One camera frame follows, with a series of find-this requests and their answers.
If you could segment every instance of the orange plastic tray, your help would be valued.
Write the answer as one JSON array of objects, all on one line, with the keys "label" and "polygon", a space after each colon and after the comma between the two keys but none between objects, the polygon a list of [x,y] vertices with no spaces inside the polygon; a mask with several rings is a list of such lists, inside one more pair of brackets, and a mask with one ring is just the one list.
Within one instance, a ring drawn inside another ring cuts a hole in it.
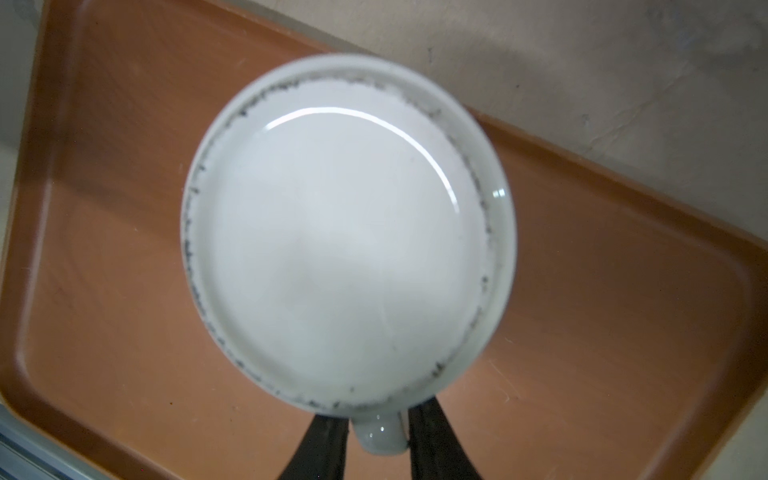
[{"label": "orange plastic tray", "polygon": [[[310,414],[198,320],[187,167],[244,85],[326,49],[203,0],[50,0],[0,298],[0,391],[125,478],[277,477]],[[517,207],[497,334],[440,401],[487,480],[689,478],[768,369],[768,252],[731,227],[480,117]],[[349,442],[346,477],[408,478]]]}]

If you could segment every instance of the stained surface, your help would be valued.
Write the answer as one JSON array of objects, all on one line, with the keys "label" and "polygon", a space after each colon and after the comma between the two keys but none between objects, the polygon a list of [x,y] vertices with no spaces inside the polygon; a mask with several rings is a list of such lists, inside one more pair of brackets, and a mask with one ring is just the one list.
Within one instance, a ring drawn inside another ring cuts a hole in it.
[{"label": "stained surface", "polygon": [[[207,125],[323,50],[200,0],[54,0],[0,298],[0,389],[126,478],[275,478],[310,415],[197,320],[178,215]],[[486,479],[686,478],[768,367],[768,253],[494,121],[520,237],[508,311],[440,395]],[[348,478],[407,455],[349,442]]]}]

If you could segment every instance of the concrete floor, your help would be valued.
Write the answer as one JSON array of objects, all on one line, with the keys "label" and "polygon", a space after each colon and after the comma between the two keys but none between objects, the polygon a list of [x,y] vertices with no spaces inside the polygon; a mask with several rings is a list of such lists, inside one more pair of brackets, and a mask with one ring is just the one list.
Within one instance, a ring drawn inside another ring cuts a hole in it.
[{"label": "concrete floor", "polygon": [[[480,111],[768,240],[764,0],[230,1],[403,63]],[[0,228],[35,19],[33,0],[0,0]],[[703,478],[768,478],[766,452],[764,396]]]}]

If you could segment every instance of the white mug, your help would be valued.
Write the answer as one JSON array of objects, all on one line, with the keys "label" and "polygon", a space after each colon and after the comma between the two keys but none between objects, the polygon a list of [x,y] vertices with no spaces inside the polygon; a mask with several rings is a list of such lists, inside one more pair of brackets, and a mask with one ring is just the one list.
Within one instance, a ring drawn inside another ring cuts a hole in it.
[{"label": "white mug", "polygon": [[190,167],[190,291],[219,347],[267,392],[350,417],[376,454],[401,411],[464,372],[511,289],[517,237],[493,146],[439,86],[320,55],[246,86]]}]

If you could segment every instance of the ceramic cup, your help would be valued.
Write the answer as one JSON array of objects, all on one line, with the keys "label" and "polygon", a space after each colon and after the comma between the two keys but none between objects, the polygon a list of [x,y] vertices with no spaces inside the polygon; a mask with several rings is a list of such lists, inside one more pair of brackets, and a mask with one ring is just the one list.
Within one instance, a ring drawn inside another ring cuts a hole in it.
[{"label": "ceramic cup", "polygon": [[407,448],[400,412],[472,363],[515,269],[511,194],[471,115],[407,68],[320,55],[246,86],[190,167],[190,291],[245,375],[350,417],[372,453]]}]

